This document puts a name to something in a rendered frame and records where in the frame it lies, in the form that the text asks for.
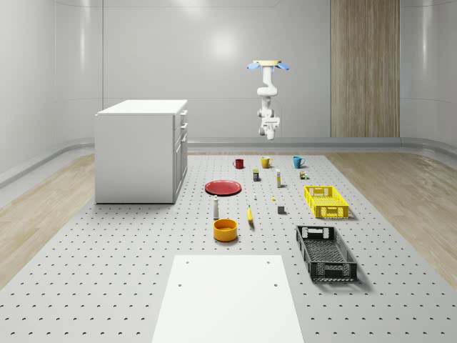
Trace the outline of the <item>red plate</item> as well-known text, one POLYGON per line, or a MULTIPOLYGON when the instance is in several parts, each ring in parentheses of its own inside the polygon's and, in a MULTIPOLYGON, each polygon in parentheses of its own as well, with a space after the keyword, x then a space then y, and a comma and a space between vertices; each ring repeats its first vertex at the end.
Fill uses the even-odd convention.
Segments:
POLYGON ((207 183, 205 190, 209 194, 224 197, 238 194, 241 191, 241 185, 235 181, 216 180, 207 183))

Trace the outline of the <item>yellow basket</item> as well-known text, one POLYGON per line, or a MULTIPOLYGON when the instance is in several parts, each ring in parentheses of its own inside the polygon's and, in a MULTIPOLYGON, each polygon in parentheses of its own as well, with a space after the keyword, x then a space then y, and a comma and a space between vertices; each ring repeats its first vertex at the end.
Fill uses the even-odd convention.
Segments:
POLYGON ((348 218, 348 203, 333 186, 305 186, 304 197, 316 218, 348 218))

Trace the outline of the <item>yellow bowl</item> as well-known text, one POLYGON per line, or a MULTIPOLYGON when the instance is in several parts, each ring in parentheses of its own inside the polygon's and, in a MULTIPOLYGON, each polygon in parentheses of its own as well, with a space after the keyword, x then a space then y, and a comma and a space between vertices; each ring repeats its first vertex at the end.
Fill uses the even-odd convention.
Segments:
POLYGON ((214 222, 214 239, 220 242, 234 240, 237 234, 237 223, 232 219, 218 219, 214 222))

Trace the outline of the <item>white cabinet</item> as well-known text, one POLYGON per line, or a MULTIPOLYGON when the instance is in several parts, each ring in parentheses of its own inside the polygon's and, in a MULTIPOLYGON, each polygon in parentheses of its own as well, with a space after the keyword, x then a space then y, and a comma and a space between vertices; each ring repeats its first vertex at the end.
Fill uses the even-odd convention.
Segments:
POLYGON ((187 172, 185 99, 126 100, 95 122, 95 200, 174 203, 187 172))

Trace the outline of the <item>dark grey basket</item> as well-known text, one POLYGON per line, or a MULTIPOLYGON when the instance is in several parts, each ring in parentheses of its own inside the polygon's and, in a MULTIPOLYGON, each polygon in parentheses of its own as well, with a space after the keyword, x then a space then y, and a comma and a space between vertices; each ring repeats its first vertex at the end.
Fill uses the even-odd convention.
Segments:
POLYGON ((334 227, 296 226, 296 241, 310 278, 317 281, 353 281, 357 263, 334 227))

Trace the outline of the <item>white board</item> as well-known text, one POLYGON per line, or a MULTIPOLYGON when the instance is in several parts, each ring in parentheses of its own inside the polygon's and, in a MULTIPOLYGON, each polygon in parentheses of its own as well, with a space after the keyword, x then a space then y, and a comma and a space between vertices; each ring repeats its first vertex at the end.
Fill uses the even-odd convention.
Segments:
POLYGON ((175 256, 152 343, 303 343, 281 256, 175 256))

